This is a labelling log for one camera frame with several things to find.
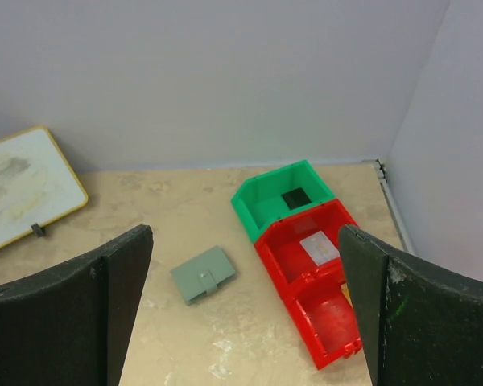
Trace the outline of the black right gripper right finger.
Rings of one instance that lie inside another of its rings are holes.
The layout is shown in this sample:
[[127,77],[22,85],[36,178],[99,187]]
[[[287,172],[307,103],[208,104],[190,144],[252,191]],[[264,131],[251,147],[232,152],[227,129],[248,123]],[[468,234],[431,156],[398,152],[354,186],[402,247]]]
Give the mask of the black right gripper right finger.
[[483,282],[354,225],[338,233],[374,385],[483,385]]

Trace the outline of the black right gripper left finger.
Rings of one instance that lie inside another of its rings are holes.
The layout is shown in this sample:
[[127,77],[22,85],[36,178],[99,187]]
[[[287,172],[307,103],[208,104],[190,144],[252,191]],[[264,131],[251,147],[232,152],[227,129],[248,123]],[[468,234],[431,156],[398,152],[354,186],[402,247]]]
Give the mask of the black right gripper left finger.
[[117,385],[153,249],[139,225],[0,285],[0,385]]

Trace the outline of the teal leather card holder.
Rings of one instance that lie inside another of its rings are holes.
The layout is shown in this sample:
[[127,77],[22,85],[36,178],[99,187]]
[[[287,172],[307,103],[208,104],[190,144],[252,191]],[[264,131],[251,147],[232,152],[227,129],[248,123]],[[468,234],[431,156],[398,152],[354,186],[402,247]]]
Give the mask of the teal leather card holder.
[[236,277],[236,270],[224,250],[215,246],[171,270],[171,276],[187,306],[215,294]]

